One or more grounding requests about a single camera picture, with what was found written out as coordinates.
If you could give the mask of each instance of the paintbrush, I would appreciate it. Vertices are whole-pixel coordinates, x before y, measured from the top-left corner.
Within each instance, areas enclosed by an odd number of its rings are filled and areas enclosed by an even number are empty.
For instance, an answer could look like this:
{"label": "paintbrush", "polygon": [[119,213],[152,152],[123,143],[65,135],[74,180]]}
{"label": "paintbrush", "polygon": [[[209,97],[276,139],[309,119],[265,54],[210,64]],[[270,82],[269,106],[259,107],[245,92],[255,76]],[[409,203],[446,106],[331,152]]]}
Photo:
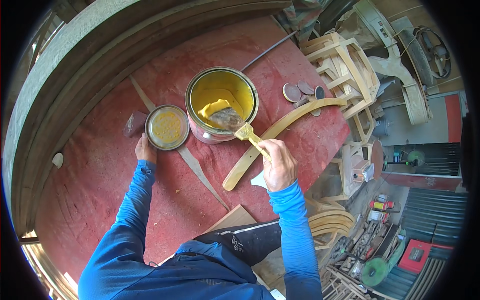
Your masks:
{"label": "paintbrush", "polygon": [[253,127],[241,118],[228,101],[219,99],[215,103],[207,104],[198,113],[221,127],[230,130],[239,140],[249,140],[268,161],[272,162],[270,154],[258,146],[262,139],[253,133]]}

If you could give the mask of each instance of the black pants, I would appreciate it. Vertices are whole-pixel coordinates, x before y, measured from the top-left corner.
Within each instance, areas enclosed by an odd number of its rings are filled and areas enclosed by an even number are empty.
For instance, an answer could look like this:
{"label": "black pants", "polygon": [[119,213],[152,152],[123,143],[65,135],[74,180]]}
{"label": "black pants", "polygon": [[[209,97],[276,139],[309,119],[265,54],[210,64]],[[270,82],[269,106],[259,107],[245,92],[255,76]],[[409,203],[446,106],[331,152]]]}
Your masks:
{"label": "black pants", "polygon": [[261,262],[281,246],[282,230],[278,219],[243,226],[234,226],[202,234],[194,240],[205,244],[218,242],[250,267]]}

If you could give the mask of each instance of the wooden brush handle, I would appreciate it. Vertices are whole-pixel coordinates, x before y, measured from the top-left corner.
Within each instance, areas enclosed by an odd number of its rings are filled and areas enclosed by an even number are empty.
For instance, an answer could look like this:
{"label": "wooden brush handle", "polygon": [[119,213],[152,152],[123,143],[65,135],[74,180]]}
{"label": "wooden brush handle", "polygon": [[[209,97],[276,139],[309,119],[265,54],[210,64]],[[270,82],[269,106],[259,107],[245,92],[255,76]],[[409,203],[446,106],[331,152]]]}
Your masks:
{"label": "wooden brush handle", "polygon": [[266,151],[265,149],[262,149],[258,146],[258,143],[262,141],[261,138],[259,138],[257,135],[253,134],[253,136],[250,136],[248,138],[248,140],[250,141],[250,143],[252,143],[252,145],[257,148],[258,151],[260,151],[260,153],[266,158],[268,159],[269,162],[272,162],[272,158],[270,157],[270,153],[268,153],[268,151]]}

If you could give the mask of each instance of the red box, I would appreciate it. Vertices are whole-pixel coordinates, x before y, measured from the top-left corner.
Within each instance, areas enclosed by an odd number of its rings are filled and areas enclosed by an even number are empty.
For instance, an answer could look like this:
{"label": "red box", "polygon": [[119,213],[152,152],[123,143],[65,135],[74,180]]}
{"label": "red box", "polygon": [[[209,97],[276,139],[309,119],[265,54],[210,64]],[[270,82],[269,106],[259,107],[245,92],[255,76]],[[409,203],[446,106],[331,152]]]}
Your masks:
{"label": "red box", "polygon": [[398,266],[416,274],[420,273],[427,261],[431,248],[432,244],[430,243],[419,240],[410,240]]}

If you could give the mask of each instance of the fire extinguisher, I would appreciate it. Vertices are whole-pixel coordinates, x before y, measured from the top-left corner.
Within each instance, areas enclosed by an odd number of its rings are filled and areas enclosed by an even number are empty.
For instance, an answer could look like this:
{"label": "fire extinguisher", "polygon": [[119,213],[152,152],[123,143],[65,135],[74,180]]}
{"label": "fire extinguisher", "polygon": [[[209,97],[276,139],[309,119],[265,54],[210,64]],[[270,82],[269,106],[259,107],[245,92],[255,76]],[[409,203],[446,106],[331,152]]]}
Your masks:
{"label": "fire extinguisher", "polygon": [[387,210],[389,208],[393,208],[394,206],[395,206],[395,203],[393,201],[385,201],[384,203],[377,202],[377,201],[370,201],[371,208]]}

